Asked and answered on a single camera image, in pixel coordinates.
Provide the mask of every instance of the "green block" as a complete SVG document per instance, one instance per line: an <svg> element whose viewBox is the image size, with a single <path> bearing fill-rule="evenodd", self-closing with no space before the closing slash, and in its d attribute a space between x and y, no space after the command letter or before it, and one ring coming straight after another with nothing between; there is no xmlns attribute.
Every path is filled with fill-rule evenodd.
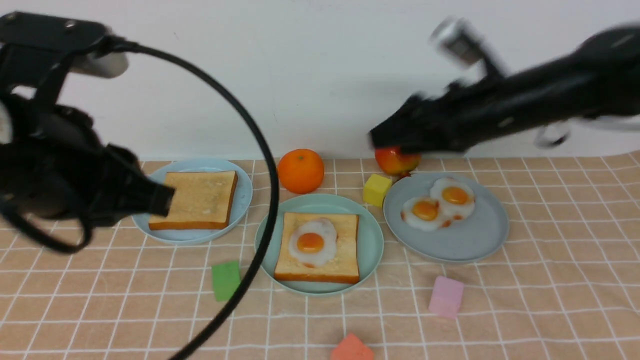
<svg viewBox="0 0 640 360"><path fill-rule="evenodd" d="M213 292L217 301L227 301L240 285L240 263L238 260L211 267Z"/></svg>

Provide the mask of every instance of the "toast with fried egg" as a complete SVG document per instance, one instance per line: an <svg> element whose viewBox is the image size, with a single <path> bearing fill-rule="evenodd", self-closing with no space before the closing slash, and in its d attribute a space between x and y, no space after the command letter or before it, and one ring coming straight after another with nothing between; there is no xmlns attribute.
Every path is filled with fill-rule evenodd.
<svg viewBox="0 0 640 360"><path fill-rule="evenodd" d="M356 214L284 213L274 279L356 284L360 281L359 219ZM332 236L335 236L334 256L330 246Z"/></svg>

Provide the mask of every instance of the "fake egg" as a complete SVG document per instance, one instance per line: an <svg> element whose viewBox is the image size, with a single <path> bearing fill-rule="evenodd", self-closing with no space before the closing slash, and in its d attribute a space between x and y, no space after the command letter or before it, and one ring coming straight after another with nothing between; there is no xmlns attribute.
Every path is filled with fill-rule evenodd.
<svg viewBox="0 0 640 360"><path fill-rule="evenodd" d="M320 267L337 253L338 232L327 218L308 221L291 234L289 253L307 266Z"/></svg>
<svg viewBox="0 0 640 360"><path fill-rule="evenodd" d="M401 217L407 225L422 231L434 231L451 224L449 218L440 211L438 201L427 196L405 201Z"/></svg>
<svg viewBox="0 0 640 360"><path fill-rule="evenodd" d="M442 213L453 220L464 220L476 208L476 196L467 184L451 177L436 180L429 192L438 201Z"/></svg>

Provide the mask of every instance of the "mint green plate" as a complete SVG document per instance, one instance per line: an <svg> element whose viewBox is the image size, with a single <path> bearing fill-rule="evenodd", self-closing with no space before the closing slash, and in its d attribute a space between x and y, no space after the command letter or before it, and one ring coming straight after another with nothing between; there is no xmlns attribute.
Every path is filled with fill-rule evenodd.
<svg viewBox="0 0 640 360"><path fill-rule="evenodd" d="M317 214L357 214L360 215L358 223L358 267L360 268L360 281L357 284L336 284L334 282L307 282L307 281L277 281L273 278L273 271L280 255L280 243L282 242L282 227L284 213L317 213ZM260 245L267 218L264 217L255 233L255 249ZM371 276L382 260L382 252L385 246L382 229L376 218L355 201L338 195L314 193L289 199L278 207L278 218L273 231L273 237L267 250L267 255L262 262L262 269L267 275L285 289L308 296L329 296L344 293L366 281Z"/></svg>

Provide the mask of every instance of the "egg white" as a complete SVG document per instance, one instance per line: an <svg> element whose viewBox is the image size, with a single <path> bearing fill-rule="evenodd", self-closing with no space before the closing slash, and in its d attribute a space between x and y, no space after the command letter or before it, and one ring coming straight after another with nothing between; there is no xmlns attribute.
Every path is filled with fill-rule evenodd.
<svg viewBox="0 0 640 360"><path fill-rule="evenodd" d="M322 237L324 240L322 250L313 254L298 250L298 239L307 233L316 233ZM337 238L338 232L335 230L331 220L327 218L311 220L293 231L289 239L289 253L301 263L320 267L335 258L338 252Z"/></svg>
<svg viewBox="0 0 640 360"><path fill-rule="evenodd" d="M449 220L449 217L444 215L440 211L440 208L438 208L438 215L432 221L423 220L413 214L413 206L416 202L422 200L436 202L435 199L431 199L428 196L412 197L405 201L402 207L402 218L404 222L406 222L407 225L422 231L435 231L441 228Z"/></svg>
<svg viewBox="0 0 640 360"><path fill-rule="evenodd" d="M450 202L446 201L442 197L442 192L450 186L461 188L464 192L466 192L468 195L467 202L464 204L451 204ZM464 220L468 218L476 208L476 195L474 194L474 191L471 190L471 187L451 177L441 177L440 179L437 179L433 183L429 194L432 198L438 201L442 213L447 215L448 217L451 217L452 220Z"/></svg>

